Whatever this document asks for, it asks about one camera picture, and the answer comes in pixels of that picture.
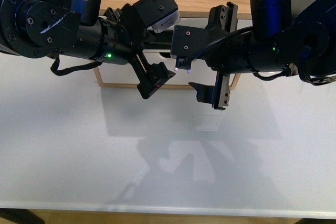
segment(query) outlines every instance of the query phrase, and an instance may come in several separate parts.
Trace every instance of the screw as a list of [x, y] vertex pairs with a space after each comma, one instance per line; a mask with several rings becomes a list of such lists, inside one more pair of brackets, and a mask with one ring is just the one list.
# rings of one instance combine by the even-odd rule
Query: screw
[[10, 39], [11, 41], [16, 40], [16, 36], [15, 36], [15, 34], [9, 34], [8, 37], [9, 37], [9, 39]]
[[27, 18], [27, 23], [28, 23], [29, 25], [34, 24], [34, 20], [33, 20], [33, 18]]
[[16, 2], [14, 0], [8, 0], [12, 5], [15, 5]]

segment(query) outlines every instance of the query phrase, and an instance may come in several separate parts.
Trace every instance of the white table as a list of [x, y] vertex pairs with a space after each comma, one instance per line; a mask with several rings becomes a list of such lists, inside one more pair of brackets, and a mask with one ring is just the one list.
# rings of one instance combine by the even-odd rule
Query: white table
[[245, 74], [218, 112], [51, 64], [0, 57], [0, 207], [336, 218], [335, 84]]

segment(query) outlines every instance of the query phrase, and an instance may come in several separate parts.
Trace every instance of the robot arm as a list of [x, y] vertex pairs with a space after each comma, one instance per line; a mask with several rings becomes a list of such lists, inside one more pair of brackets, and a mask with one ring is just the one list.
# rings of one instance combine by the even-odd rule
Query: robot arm
[[[28, 58], [59, 55], [118, 65], [130, 63], [140, 80], [144, 99], [175, 74], [163, 63], [148, 64], [144, 43], [155, 40], [152, 27], [161, 32], [180, 20], [174, 0], [140, 0], [122, 9], [109, 8], [99, 17], [101, 0], [2, 0], [0, 7], [0, 50]], [[81, 66], [89, 69], [101, 63]]]
[[[212, 8], [205, 29], [175, 26], [171, 53], [176, 69], [190, 70], [203, 59], [214, 71], [214, 86], [190, 83], [197, 100], [224, 110], [231, 73], [253, 73], [261, 80], [298, 74], [314, 86], [335, 81], [336, 0], [250, 0], [253, 27], [236, 30], [237, 6]], [[260, 72], [280, 73], [263, 77]]]

